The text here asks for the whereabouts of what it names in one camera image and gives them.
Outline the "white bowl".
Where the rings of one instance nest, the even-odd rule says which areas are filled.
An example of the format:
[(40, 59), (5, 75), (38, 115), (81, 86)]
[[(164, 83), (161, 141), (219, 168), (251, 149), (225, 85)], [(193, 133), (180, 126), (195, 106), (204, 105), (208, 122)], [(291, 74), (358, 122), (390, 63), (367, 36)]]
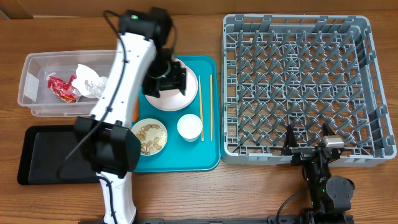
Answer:
[(141, 155), (143, 156), (158, 154), (167, 143), (167, 129), (156, 119), (142, 119), (133, 125), (131, 131), (141, 142)]

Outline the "white cup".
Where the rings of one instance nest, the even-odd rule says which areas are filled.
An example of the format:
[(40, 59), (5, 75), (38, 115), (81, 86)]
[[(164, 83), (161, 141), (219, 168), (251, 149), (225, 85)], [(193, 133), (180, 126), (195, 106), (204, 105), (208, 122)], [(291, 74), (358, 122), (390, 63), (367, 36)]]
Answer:
[(195, 114), (185, 114), (177, 122), (177, 131), (187, 142), (196, 141), (203, 131), (201, 119)]

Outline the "red snack wrapper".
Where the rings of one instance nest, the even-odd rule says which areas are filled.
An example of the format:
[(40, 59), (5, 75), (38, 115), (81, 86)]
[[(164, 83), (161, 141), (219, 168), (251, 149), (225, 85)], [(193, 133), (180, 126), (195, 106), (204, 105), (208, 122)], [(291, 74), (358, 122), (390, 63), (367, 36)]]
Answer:
[(72, 81), (76, 79), (73, 74), (69, 82), (66, 83), (60, 78), (48, 76), (47, 88), (49, 88), (55, 95), (66, 103), (77, 103), (81, 97), (81, 93), (72, 85)]

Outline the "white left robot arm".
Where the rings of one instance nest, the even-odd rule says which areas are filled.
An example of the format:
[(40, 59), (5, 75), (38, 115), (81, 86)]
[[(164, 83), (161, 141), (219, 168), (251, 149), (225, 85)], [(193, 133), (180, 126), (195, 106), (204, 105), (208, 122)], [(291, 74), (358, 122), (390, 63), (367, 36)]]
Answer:
[(131, 131), (139, 94), (158, 98), (164, 90), (186, 91), (187, 72), (165, 48), (177, 28), (167, 10), (128, 10), (114, 27), (117, 53), (104, 92), (89, 117), (75, 121), (75, 147), (99, 180), (105, 214), (100, 223), (135, 223), (132, 173), (139, 162), (141, 143)]

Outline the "aluminium foil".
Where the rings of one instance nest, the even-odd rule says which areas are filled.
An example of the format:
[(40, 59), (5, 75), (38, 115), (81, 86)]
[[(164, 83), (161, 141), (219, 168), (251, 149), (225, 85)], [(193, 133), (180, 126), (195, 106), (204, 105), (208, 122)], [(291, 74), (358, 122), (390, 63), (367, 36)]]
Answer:
[(106, 88), (107, 77), (99, 77), (96, 80), (86, 80), (85, 89), (88, 93), (85, 95), (88, 98), (100, 98)]

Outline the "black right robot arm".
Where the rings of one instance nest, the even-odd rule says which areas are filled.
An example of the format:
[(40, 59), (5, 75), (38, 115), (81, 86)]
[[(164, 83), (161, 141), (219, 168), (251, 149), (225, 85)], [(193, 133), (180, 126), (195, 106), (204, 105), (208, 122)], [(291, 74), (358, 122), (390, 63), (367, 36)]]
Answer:
[[(275, 220), (277, 223), (335, 223), (352, 224), (354, 219), (347, 216), (351, 209), (351, 199), (355, 184), (342, 176), (331, 175), (329, 163), (340, 158), (345, 150), (342, 138), (335, 134), (327, 124), (322, 125), (323, 137), (313, 148), (301, 149), (297, 143), (293, 127), (287, 126), (283, 155), (292, 157), (290, 164), (300, 166), (307, 187), (290, 196), (278, 209)], [(310, 208), (301, 209), (294, 217), (281, 216), (282, 209), (295, 197), (308, 191)]]

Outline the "orange carrot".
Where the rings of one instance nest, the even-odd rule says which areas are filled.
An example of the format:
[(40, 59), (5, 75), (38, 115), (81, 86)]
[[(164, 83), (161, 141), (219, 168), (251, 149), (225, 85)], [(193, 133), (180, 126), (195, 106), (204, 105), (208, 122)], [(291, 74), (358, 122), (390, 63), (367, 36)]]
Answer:
[(134, 107), (134, 112), (132, 116), (132, 121), (136, 122), (139, 119), (139, 99), (136, 100), (136, 104)]

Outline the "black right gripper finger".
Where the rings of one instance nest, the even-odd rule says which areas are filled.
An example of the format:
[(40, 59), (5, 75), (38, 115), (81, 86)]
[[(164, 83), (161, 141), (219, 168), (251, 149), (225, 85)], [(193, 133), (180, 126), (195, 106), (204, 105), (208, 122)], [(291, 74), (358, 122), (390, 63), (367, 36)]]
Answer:
[(333, 136), (335, 135), (335, 132), (327, 125), (326, 123), (322, 124), (322, 134), (323, 137), (325, 136)]
[(295, 138), (292, 125), (289, 124), (287, 126), (287, 130), (285, 133), (285, 141), (284, 141), (284, 145), (282, 148), (282, 155), (283, 156), (291, 156), (292, 155), (291, 148), (296, 148), (296, 147), (298, 147), (297, 140)]

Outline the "pink bowl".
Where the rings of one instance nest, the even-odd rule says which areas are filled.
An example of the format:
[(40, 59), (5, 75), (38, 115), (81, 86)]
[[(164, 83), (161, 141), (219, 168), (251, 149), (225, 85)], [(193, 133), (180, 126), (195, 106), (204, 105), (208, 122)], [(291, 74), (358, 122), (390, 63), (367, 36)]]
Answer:
[(179, 63), (180, 63), (180, 66), (181, 66), (182, 68), (185, 68), (186, 70), (188, 70), (187, 66), (186, 66), (180, 59), (175, 58), (175, 59), (173, 59), (173, 61), (174, 61), (174, 62), (179, 62)]

